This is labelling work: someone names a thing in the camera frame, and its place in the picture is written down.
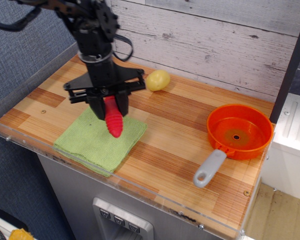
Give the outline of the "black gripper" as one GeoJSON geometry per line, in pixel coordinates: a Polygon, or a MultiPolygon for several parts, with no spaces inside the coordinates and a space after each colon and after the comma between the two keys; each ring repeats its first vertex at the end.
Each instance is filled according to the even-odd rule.
{"type": "Polygon", "coordinates": [[[146,88],[144,70],[116,64],[112,57],[83,58],[87,72],[63,85],[71,103],[87,102],[99,120],[104,121],[106,107],[104,97],[115,95],[118,110],[124,117],[129,112],[131,92],[146,88]]]}

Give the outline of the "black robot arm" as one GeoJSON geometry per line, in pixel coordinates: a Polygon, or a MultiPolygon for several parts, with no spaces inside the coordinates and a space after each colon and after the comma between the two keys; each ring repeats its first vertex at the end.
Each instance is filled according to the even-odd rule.
{"type": "Polygon", "coordinates": [[[33,6],[25,17],[8,27],[12,32],[23,30],[42,9],[55,11],[76,40],[78,56],[87,73],[64,84],[71,103],[86,102],[95,115],[104,120],[105,98],[113,96],[122,116],[128,114],[129,98],[133,91],[143,90],[144,71],[120,66],[113,61],[115,39],[118,35],[118,16],[103,0],[20,0],[19,4],[33,6]]]}

